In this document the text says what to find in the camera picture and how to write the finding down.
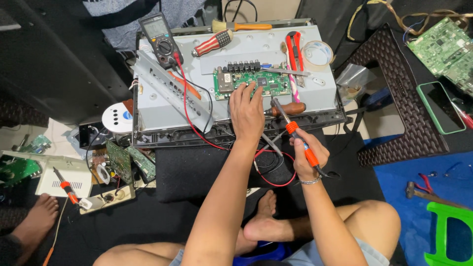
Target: blue mat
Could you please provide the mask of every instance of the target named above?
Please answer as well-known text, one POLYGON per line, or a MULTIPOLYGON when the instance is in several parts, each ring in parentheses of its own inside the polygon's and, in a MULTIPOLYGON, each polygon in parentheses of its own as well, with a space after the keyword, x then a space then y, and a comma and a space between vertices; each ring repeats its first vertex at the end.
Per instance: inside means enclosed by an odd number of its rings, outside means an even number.
MULTIPOLYGON (((383 139, 366 140, 365 143, 375 141, 385 142, 396 136, 383 139)), ((408 181, 415 181, 424 186, 418 173, 430 174, 437 172, 436 177, 429 177, 430 185, 434 192, 447 200, 473 208, 473 152, 429 157, 409 160, 374 167, 379 184, 386 198, 401 217, 400 243, 409 266, 424 266, 424 252, 435 253, 435 221, 432 213, 426 210, 427 200, 413 197, 407 199, 405 188, 408 181)), ((471 242, 472 233, 467 228, 463 235, 469 235, 471 242)), ((462 251, 463 257, 471 256, 471 244, 468 251, 462 251)), ((449 255, 449 258, 458 258, 458 255, 449 255)))

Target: bracelet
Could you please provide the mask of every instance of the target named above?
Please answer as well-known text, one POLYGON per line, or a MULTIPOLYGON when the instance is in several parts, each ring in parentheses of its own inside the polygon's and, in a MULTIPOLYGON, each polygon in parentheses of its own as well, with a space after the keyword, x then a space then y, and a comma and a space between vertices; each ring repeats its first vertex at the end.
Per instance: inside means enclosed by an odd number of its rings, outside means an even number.
POLYGON ((315 184, 315 183, 319 182, 319 180, 320 180, 321 178, 322 178, 322 177, 319 176, 317 179, 312 180, 312 181, 299 180, 299 182, 300 182, 301 184, 310 185, 310 184, 315 184))

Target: green plastic stool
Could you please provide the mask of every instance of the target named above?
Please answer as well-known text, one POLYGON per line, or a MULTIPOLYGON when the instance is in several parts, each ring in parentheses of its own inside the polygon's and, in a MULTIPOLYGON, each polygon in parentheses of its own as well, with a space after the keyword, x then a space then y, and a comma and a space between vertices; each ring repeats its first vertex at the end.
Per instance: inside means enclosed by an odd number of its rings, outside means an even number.
POLYGON ((435 254, 425 252, 425 262, 430 266, 473 265, 473 256, 464 262, 447 258, 447 218, 452 217, 463 221, 473 232, 473 212, 436 202, 427 204, 427 210, 437 214, 437 228, 435 232, 435 246, 437 251, 435 254))

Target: clear plastic bag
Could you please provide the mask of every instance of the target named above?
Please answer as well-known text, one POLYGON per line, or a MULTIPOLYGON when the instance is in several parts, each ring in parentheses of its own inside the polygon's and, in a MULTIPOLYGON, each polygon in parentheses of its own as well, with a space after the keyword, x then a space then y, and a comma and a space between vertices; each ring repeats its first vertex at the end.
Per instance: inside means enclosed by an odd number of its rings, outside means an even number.
POLYGON ((348 64, 335 81, 343 105, 349 104, 353 99, 363 94, 366 84, 376 79, 376 75, 364 66, 348 64))

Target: digital multimeter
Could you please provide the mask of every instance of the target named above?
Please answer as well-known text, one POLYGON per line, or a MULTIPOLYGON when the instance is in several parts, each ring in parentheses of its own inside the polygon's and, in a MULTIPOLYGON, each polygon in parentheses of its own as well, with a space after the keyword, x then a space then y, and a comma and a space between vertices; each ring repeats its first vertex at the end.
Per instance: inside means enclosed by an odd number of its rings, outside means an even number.
POLYGON ((142 18, 139 20, 139 23, 146 38, 148 38, 149 43, 153 47, 154 54, 161 67, 169 69, 173 65, 177 65, 174 52, 179 54, 179 60, 181 63, 184 63, 184 59, 174 42, 163 13, 159 12, 151 17, 142 18))

